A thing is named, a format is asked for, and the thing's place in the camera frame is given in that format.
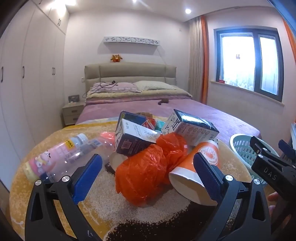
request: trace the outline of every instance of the light green plastic basket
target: light green plastic basket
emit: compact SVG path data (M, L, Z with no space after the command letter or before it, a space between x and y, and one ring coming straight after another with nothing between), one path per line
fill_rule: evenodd
M257 154L250 147L251 136L244 134L235 134L230 138L229 146L232 151L237 155L241 162L246 166L252 178L257 178L260 180L263 186L266 186L267 182L263 180L259 175L257 175L251 168L253 165ZM277 152L268 145L265 141L260 140L273 154L279 156Z

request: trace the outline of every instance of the nightstand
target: nightstand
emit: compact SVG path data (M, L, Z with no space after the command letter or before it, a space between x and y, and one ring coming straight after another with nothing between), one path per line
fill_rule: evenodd
M63 107L65 126L75 125L84 109L84 104L84 102L73 102Z

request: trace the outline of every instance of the plush toy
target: plush toy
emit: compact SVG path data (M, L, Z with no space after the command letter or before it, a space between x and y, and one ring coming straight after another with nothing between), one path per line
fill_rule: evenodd
M112 55L112 59L110 59L110 60L112 60L114 63L116 63L116 62L120 62L121 59L122 59L121 56L119 54L117 54L117 55Z

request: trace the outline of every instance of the orange paper cup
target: orange paper cup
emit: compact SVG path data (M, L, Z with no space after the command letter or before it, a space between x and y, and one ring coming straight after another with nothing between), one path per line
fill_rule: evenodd
M211 165L219 167L218 139L207 140L199 143L184 161L169 173L169 179L173 187L189 200L201 205L215 206L217 202L210 198L193 166L193 157L198 152L201 152Z

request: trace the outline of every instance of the white decorative shelf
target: white decorative shelf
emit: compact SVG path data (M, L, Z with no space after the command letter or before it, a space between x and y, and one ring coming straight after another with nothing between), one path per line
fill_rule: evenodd
M121 42L121 43L139 43L139 44L150 44L150 45L160 45L158 40L154 39L143 39L135 37L104 37L104 42Z

